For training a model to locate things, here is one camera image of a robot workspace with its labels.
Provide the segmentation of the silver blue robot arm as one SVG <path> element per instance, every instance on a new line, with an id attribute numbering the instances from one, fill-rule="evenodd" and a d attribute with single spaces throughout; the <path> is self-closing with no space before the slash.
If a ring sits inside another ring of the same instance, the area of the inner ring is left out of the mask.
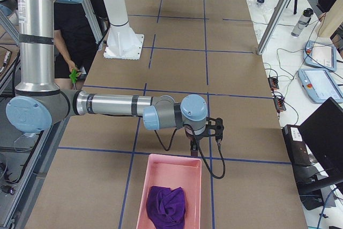
<path id="1" fill-rule="evenodd" d="M 206 101 L 186 96 L 180 103 L 172 97 L 90 94 L 62 90 L 54 74 L 54 2 L 18 0 L 21 81 L 6 106 L 9 122 L 22 132 L 40 132 L 74 115 L 103 114 L 141 117 L 148 130 L 184 128 L 191 148 L 209 136 Z"/>

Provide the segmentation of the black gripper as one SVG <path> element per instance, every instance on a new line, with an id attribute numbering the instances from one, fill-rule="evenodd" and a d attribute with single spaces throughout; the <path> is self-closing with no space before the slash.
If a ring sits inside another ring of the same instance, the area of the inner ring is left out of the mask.
<path id="1" fill-rule="evenodd" d="M 185 129 L 185 134 L 187 138 L 190 140 L 190 148 L 191 148 L 190 155 L 192 157 L 197 157 L 199 142 L 200 142 L 201 137 L 195 134 L 195 131 L 191 125 L 185 125 L 184 129 Z"/>

